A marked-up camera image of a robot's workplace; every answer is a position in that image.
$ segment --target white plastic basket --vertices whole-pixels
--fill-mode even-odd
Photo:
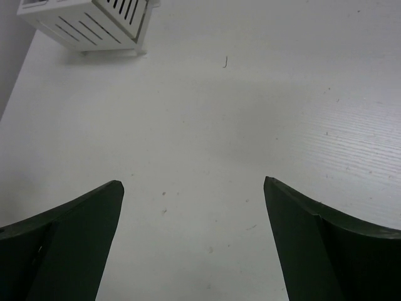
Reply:
[[[142,52],[151,0],[21,0],[18,15],[75,51]]]

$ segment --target gray floor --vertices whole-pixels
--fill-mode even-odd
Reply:
[[[18,6],[18,0],[0,1],[0,119],[35,33],[16,16]]]

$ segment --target white container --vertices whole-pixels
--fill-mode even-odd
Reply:
[[[149,0],[21,0],[18,16],[71,50],[141,53],[154,6]]]

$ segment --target scratch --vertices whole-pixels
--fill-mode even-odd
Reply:
[[[248,228],[246,231],[252,230],[252,229],[254,229],[256,226],[257,226],[257,225],[254,225],[254,226]]]
[[[223,68],[227,67],[227,63],[228,63],[228,56],[226,56],[226,65]]]

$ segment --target white table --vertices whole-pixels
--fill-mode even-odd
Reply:
[[[119,179],[98,300],[287,300],[265,176],[401,229],[400,18],[399,0],[164,0],[139,58],[36,33],[0,123],[1,224]]]

